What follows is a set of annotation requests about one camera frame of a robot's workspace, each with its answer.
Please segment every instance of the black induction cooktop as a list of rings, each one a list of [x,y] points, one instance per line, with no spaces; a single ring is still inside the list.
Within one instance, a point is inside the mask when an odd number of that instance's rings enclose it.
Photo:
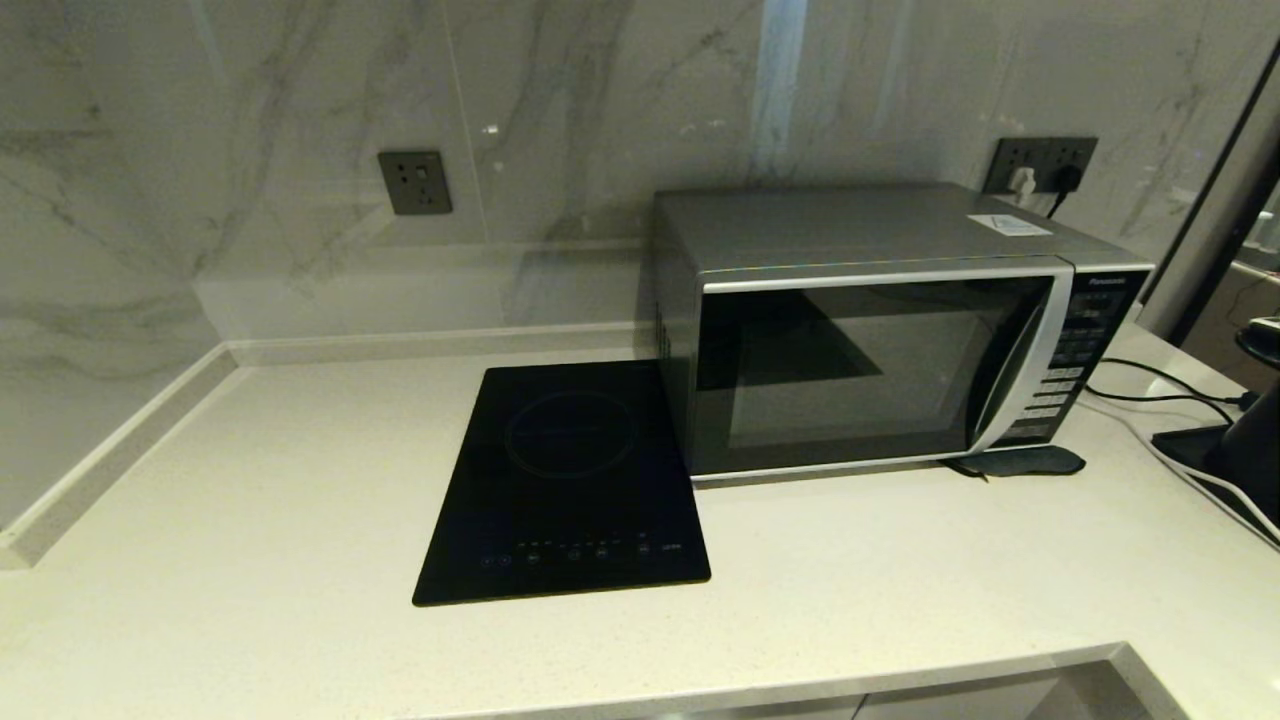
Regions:
[[[654,361],[485,373],[413,605],[708,579]]]

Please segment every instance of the white label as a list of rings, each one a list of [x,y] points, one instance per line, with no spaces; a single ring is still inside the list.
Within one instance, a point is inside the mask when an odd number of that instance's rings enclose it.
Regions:
[[[1053,234],[1050,231],[1028,223],[1012,215],[969,215],[969,219],[1009,237],[1030,237],[1033,234]]]

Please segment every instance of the power cord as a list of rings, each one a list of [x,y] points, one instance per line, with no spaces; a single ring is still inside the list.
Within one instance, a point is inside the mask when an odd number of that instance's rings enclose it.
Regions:
[[[1244,293],[1245,292],[1249,292],[1251,290],[1254,290],[1258,286],[1261,286],[1262,283],[1267,282],[1267,275],[1276,277],[1276,275],[1280,275],[1280,273],[1267,273],[1266,275],[1262,275],[1261,278],[1257,278],[1253,282],[1251,282],[1249,284],[1247,284],[1247,286],[1242,287],[1240,290],[1235,291],[1235,296],[1231,299],[1231,306],[1228,307],[1226,313],[1222,315],[1222,319],[1226,320],[1228,323],[1231,323],[1231,327],[1234,327],[1235,329],[1243,331],[1245,327],[1248,327],[1248,323],[1245,323],[1244,325],[1242,325],[1242,324],[1236,323],[1231,318],[1231,315],[1235,314],[1235,309],[1240,306],[1240,300],[1244,299]],[[1272,313],[1272,315],[1277,315],[1277,314],[1280,314],[1280,307],[1277,307],[1276,311]]]
[[[1204,400],[1203,397],[1196,397],[1194,395],[1157,395],[1156,397],[1142,397],[1142,396],[1135,396],[1135,395],[1114,395],[1114,393],[1110,393],[1110,392],[1102,392],[1102,391],[1094,389],[1093,387],[1091,387],[1088,384],[1084,386],[1084,389],[1089,391],[1091,393],[1093,393],[1093,395],[1096,395],[1098,397],[1105,397],[1107,400],[1124,400],[1125,402],[1165,402],[1167,400],[1193,400],[1193,401],[1199,402],[1199,404],[1202,404],[1202,405],[1204,405],[1207,407],[1211,407],[1215,413],[1217,413],[1219,415],[1221,415],[1222,421],[1226,423],[1228,425],[1234,425],[1235,424],[1235,420],[1233,420],[1231,416],[1228,415],[1225,410],[1222,410],[1217,405],[1213,405],[1208,400]]]
[[[1208,473],[1202,473],[1196,468],[1183,465],[1181,462],[1165,455],[1164,452],[1160,451],[1160,448],[1152,445],[1152,442],[1147,439],[1146,433],[1134,427],[1134,424],[1130,423],[1128,418],[1107,413],[1106,410],[1093,405],[1092,402],[1079,402],[1078,405],[1093,410],[1098,415],[1105,415],[1107,418],[1111,418],[1112,420],[1120,421],[1125,428],[1129,429],[1129,433],[1133,434],[1133,437],[1138,438],[1138,442],[1140,442],[1147,448],[1148,452],[1151,452],[1152,455],[1156,456],[1157,460],[1167,465],[1169,469],[1172,470],[1175,475],[1183,479],[1183,482],[1190,483],[1192,478],[1194,478],[1197,480],[1202,480],[1212,486],[1220,487],[1226,492],[1231,493],[1233,496],[1235,496],[1235,498],[1240,501],[1240,505],[1243,505],[1253,515],[1253,518],[1258,521],[1258,524],[1266,528],[1267,533],[1270,533],[1271,536],[1270,538],[1267,538],[1266,536],[1262,537],[1272,542],[1272,544],[1280,543],[1280,528],[1277,528],[1275,523],[1272,523],[1271,519],[1267,518],[1267,515],[1257,505],[1253,503],[1253,500],[1249,498],[1249,496],[1245,495],[1244,491],[1224,480],[1222,478],[1210,475]],[[1229,515],[1236,518],[1244,527],[1249,528],[1251,530],[1254,529],[1243,518],[1236,515],[1234,510],[1220,502],[1216,497],[1210,495],[1210,498],[1213,500],[1213,502],[1217,503],[1217,506],[1225,510]]]
[[[1053,208],[1050,209],[1046,218],[1052,218],[1053,213],[1062,206],[1062,201],[1066,196],[1080,188],[1080,181],[1084,179],[1084,170],[1075,165],[1064,165],[1059,168],[1057,173],[1053,174],[1053,183],[1057,184],[1057,199],[1053,200]]]
[[[1187,380],[1170,375],[1169,373],[1161,370],[1160,368],[1152,368],[1151,365],[1144,365],[1134,360],[1125,360],[1124,357],[1103,357],[1102,360],[1100,360],[1100,363],[1111,363],[1112,365],[1128,365],[1130,368],[1138,368],[1139,370],[1147,370],[1153,375],[1160,375],[1161,378],[1165,378],[1166,380],[1176,384],[1178,387],[1185,388],[1187,392],[1194,395],[1201,400],[1207,400],[1210,402],[1221,402],[1225,405],[1234,405],[1239,407],[1242,411],[1252,407],[1253,404],[1258,401],[1258,397],[1261,397],[1258,393],[1253,391],[1248,391],[1238,397],[1217,397],[1213,395],[1207,395],[1192,387],[1189,383],[1187,383]],[[1098,393],[1097,391],[1093,391],[1092,388],[1085,388],[1085,389],[1089,389],[1089,392],[1093,392],[1094,395],[1098,395],[1101,397],[1101,393]],[[1128,400],[1128,398],[1114,397],[1111,400]]]

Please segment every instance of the wall outlet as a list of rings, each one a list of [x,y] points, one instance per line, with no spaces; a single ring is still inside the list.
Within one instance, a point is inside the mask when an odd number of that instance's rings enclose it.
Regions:
[[[387,193],[397,215],[443,215],[453,211],[439,152],[379,152],[378,164],[383,168]]]
[[[988,195],[1010,195],[1009,182],[1018,168],[1036,169],[1036,192],[1059,192],[1057,172],[1066,165],[1089,167],[1096,137],[1005,137],[996,146],[996,156],[987,170],[982,191]]]

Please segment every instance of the white quartz countertop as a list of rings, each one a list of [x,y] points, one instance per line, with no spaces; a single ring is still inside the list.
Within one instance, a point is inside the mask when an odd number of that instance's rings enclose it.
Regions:
[[[1110,354],[1238,392],[1137,331]],[[709,583],[413,607],[485,366],[628,356],[237,370],[35,569],[0,574],[0,717],[634,716],[1114,643],[1192,717],[1280,716],[1280,553],[1079,405],[1057,437],[1088,460],[1074,477],[703,489]],[[1129,368],[1094,382],[1167,389]],[[1134,416],[1212,423],[1155,410]]]

